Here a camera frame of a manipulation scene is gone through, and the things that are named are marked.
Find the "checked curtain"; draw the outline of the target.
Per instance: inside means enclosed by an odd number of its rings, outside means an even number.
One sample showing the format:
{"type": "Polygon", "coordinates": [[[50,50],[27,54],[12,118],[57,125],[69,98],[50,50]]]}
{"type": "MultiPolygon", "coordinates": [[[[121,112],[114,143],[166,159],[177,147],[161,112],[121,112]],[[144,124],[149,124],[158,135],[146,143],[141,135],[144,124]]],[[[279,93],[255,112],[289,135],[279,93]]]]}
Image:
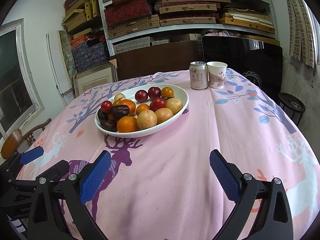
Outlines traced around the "checked curtain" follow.
{"type": "Polygon", "coordinates": [[[286,2],[290,24],[289,55],[313,68],[316,66],[316,52],[310,13],[303,0],[286,2]]]}

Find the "red cherry tomato front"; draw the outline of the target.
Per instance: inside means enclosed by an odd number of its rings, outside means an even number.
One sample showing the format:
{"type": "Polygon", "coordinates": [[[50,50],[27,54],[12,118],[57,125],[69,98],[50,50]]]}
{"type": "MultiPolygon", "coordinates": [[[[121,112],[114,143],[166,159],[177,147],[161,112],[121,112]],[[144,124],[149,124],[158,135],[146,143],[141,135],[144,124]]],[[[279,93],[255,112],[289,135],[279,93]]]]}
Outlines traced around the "red cherry tomato front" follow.
{"type": "Polygon", "coordinates": [[[102,102],[100,108],[104,113],[110,113],[111,109],[113,107],[113,103],[109,100],[105,100],[102,102]]]}

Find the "white paper cup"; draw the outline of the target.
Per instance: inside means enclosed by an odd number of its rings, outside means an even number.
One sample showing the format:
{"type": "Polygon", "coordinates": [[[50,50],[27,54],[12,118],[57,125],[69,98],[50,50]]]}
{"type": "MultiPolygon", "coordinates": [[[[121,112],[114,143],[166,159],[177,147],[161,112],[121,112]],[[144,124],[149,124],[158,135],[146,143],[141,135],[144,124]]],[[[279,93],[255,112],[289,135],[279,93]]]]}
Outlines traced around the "white paper cup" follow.
{"type": "Polygon", "coordinates": [[[213,89],[222,89],[225,83],[227,64],[223,62],[207,62],[209,86],[213,89]]]}

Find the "black round stool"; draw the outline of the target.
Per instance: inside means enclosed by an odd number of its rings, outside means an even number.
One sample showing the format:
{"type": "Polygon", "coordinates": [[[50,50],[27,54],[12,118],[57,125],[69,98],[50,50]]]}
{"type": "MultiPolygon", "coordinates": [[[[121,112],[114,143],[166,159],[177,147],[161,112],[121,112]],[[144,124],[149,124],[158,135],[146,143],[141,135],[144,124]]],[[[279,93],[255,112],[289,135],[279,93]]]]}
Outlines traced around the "black round stool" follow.
{"type": "Polygon", "coordinates": [[[279,106],[290,119],[299,126],[302,116],[306,111],[304,103],[297,97],[285,92],[280,92],[278,94],[278,102],[279,106]]]}

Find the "large orange mandarin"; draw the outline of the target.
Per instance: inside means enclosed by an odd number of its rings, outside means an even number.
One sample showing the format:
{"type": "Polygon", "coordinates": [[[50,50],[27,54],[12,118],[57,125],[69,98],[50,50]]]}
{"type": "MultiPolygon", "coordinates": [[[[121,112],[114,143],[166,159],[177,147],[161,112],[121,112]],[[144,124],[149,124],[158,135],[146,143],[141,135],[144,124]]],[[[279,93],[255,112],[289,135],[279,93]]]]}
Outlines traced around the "large orange mandarin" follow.
{"type": "Polygon", "coordinates": [[[117,130],[119,133],[130,133],[139,130],[137,119],[134,116],[124,116],[117,122],[117,130]]]}

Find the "pink deer print tablecloth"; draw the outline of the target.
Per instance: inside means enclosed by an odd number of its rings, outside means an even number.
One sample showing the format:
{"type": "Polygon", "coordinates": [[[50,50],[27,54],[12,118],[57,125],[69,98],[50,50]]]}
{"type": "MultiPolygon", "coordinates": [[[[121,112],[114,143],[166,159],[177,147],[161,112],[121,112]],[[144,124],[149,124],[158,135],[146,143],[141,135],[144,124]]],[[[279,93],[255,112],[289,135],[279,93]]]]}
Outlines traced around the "pink deer print tablecloth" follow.
{"type": "Polygon", "coordinates": [[[33,180],[61,160],[78,173],[108,150],[112,165],[87,203],[109,239],[212,239],[231,213],[209,164],[220,151],[255,179],[280,178],[300,239],[319,213],[319,162],[304,135],[266,93],[234,70],[223,89],[193,90],[188,71],[156,73],[94,87],[73,100],[35,141],[43,156],[22,168],[33,180]],[[99,131],[101,103],[142,85],[187,91],[182,115],[160,132],[118,139],[99,131]]]}

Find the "pink drink can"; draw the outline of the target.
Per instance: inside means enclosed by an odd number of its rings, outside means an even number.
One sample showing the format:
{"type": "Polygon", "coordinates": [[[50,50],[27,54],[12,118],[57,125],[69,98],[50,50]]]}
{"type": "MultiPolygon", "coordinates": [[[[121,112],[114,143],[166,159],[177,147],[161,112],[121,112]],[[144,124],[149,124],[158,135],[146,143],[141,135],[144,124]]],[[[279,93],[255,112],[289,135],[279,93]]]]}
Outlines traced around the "pink drink can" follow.
{"type": "Polygon", "coordinates": [[[208,88],[208,69],[205,62],[191,62],[189,66],[190,86],[194,90],[208,88]]]}

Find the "yellow orange tomato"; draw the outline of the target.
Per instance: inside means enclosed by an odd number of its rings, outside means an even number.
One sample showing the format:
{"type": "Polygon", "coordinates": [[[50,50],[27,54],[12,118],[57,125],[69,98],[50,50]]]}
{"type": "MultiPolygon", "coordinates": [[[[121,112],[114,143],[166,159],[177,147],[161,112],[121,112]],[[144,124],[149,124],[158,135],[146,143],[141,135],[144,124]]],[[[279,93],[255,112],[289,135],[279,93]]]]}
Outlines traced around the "yellow orange tomato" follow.
{"type": "Polygon", "coordinates": [[[161,97],[163,97],[163,98],[173,98],[174,97],[174,90],[171,87],[162,88],[161,97]]]}

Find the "window left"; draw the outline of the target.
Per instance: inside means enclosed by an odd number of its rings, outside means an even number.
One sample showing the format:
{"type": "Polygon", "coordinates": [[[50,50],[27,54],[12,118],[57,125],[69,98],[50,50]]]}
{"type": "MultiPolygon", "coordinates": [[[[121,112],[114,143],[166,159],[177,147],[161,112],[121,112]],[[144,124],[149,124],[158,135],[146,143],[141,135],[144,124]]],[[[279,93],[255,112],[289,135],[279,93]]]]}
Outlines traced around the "window left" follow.
{"type": "Polygon", "coordinates": [[[27,59],[24,20],[1,26],[1,139],[25,129],[44,110],[27,59]]]}

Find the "white metal shelf unit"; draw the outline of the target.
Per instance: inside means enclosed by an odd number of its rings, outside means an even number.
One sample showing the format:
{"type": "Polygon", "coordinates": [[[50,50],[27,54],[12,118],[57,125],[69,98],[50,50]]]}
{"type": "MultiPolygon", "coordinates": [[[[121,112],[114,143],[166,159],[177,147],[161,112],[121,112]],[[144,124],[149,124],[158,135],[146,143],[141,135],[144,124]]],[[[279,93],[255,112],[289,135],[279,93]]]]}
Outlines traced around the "white metal shelf unit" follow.
{"type": "Polygon", "coordinates": [[[170,33],[235,31],[263,40],[277,39],[271,0],[98,0],[108,52],[133,48],[147,36],[163,44],[170,33]]]}

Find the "yellow peach fruit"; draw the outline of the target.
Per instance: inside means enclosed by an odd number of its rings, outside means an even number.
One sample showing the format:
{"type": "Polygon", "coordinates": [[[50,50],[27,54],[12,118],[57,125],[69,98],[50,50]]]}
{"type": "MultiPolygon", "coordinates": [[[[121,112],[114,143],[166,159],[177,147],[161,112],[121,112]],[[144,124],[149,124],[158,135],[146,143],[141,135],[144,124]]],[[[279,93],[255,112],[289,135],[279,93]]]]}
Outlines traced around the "yellow peach fruit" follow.
{"type": "Polygon", "coordinates": [[[140,129],[148,129],[157,125],[157,115],[151,110],[140,112],[137,117],[137,126],[140,129]]]}

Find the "framed picture leaning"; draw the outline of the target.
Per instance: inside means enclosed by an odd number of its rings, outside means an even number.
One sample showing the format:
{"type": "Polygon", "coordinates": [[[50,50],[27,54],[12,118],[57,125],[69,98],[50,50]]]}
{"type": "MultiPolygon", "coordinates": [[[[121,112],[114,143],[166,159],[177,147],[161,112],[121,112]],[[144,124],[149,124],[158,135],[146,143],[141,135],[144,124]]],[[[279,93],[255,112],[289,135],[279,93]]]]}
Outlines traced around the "framed picture leaning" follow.
{"type": "Polygon", "coordinates": [[[96,86],[118,81],[116,59],[73,76],[75,96],[96,86]]]}

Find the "dark passion fruit top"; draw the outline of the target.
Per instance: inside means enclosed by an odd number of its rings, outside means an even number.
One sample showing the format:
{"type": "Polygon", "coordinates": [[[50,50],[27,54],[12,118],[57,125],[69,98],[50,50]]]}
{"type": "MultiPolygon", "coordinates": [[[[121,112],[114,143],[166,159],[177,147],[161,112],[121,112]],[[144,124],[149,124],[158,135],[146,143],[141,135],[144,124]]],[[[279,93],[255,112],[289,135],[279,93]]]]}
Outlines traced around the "dark passion fruit top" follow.
{"type": "Polygon", "coordinates": [[[130,108],[127,105],[116,105],[112,107],[111,114],[116,119],[121,119],[122,117],[128,116],[130,114],[130,108]]]}

